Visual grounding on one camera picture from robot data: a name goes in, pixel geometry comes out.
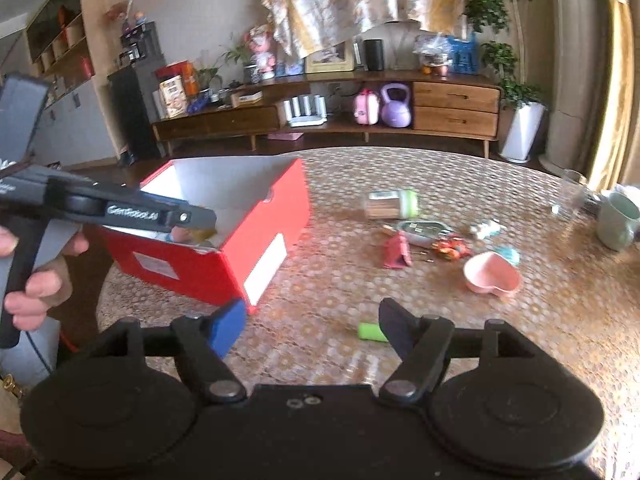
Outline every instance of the tv cabinet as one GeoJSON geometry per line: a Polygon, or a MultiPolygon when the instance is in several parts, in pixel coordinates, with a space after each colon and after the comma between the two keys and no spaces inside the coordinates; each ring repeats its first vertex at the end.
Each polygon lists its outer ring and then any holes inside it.
{"type": "Polygon", "coordinates": [[[286,76],[264,81],[238,91],[262,91],[262,100],[255,105],[218,110],[205,110],[154,124],[158,142],[166,145],[179,139],[249,136],[255,149],[255,136],[273,132],[326,132],[369,135],[411,134],[461,137],[482,140],[484,156],[489,157],[489,142],[497,139],[500,89],[483,76],[452,74],[445,77],[427,76],[417,70],[385,70],[382,72],[328,72],[286,76]],[[392,128],[379,122],[363,126],[352,114],[330,116],[321,126],[291,128],[278,114],[278,104],[287,98],[308,94],[311,84],[355,82],[378,90],[386,83],[401,82],[412,90],[412,124],[407,128],[392,128]]]}

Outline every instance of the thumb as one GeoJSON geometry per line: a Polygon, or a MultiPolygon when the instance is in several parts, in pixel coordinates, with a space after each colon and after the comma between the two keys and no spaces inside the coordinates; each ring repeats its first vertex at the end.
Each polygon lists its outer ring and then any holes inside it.
{"type": "Polygon", "coordinates": [[[7,229],[0,226],[0,258],[9,256],[14,252],[18,238],[13,236],[7,229]]]}

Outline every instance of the heart-shaped bowl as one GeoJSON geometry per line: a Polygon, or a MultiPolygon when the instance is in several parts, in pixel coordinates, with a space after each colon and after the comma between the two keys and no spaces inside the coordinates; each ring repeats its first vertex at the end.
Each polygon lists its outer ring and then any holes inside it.
{"type": "Polygon", "coordinates": [[[522,287],[520,271],[498,253],[482,253],[471,258],[464,268],[466,286],[478,294],[514,296],[522,287]]]}

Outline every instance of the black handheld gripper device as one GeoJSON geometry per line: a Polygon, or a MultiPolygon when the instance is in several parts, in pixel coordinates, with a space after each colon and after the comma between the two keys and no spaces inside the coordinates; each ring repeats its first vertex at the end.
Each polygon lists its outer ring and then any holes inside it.
{"type": "Polygon", "coordinates": [[[0,90],[0,226],[19,240],[12,256],[0,258],[0,348],[20,341],[5,296],[24,290],[33,270],[57,257],[81,224],[159,232],[216,225],[215,212],[184,200],[31,164],[29,148],[48,92],[46,82],[17,74],[0,90]]]}

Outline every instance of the red box on cabinet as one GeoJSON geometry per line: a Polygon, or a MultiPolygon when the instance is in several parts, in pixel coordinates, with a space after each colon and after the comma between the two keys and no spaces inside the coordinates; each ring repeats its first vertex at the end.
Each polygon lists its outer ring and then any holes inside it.
{"type": "Polygon", "coordinates": [[[288,156],[172,160],[141,185],[149,193],[210,207],[214,248],[166,241],[166,233],[104,228],[120,269],[179,294],[223,305],[243,298],[250,314],[308,223],[303,163],[288,156]]]}

